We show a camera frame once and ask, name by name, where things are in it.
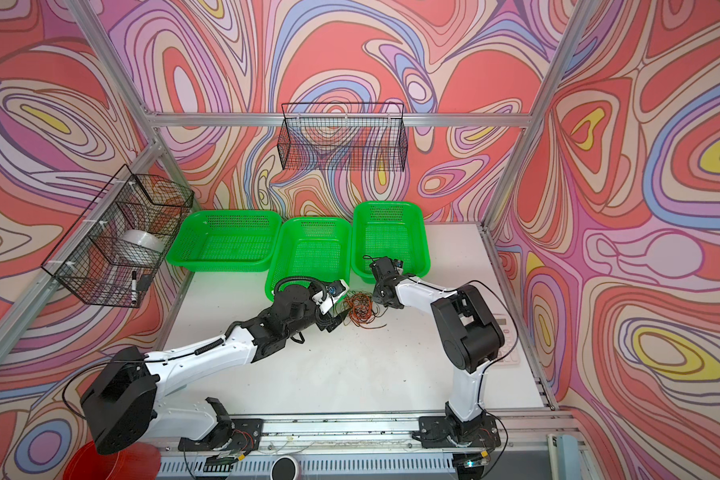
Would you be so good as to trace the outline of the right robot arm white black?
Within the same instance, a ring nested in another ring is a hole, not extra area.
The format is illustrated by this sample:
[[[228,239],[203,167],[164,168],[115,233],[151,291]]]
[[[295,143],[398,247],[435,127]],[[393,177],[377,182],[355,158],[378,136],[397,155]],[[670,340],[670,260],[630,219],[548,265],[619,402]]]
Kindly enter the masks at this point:
[[[454,367],[444,413],[422,416],[412,439],[424,448],[482,448],[501,445],[495,418],[482,405],[482,378],[505,344],[499,322],[480,291],[468,284],[445,288],[402,271],[403,262],[372,257],[372,299],[392,309],[415,308],[434,320],[443,351]]]

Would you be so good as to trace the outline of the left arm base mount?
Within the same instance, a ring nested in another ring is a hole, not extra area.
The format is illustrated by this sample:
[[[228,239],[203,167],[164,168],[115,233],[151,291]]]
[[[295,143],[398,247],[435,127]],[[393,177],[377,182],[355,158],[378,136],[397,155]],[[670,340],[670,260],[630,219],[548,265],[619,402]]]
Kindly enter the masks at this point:
[[[263,426],[264,420],[261,418],[238,418],[221,422],[200,440],[182,437],[178,450],[250,453],[259,448]]]

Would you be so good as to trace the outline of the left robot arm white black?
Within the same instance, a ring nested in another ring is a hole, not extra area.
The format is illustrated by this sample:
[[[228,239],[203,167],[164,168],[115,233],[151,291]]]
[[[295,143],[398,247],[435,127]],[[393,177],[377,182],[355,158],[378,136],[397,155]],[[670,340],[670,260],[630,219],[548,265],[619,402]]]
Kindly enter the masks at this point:
[[[343,280],[287,277],[276,284],[269,307],[215,337],[164,351],[119,351],[81,398],[97,453],[112,455],[142,439],[168,437],[194,451],[229,448],[237,428],[220,400],[182,406],[170,396],[212,374],[262,361],[288,342],[302,343],[311,326],[332,332],[344,320],[332,310],[347,291]]]

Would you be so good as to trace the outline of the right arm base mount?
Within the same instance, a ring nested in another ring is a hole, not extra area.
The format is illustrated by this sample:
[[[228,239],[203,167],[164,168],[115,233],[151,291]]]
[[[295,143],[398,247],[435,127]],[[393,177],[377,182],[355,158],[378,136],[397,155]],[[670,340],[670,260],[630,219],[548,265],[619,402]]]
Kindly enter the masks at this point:
[[[462,422],[453,416],[422,416],[411,438],[424,448],[482,448],[488,452],[502,445],[496,418],[487,412]]]

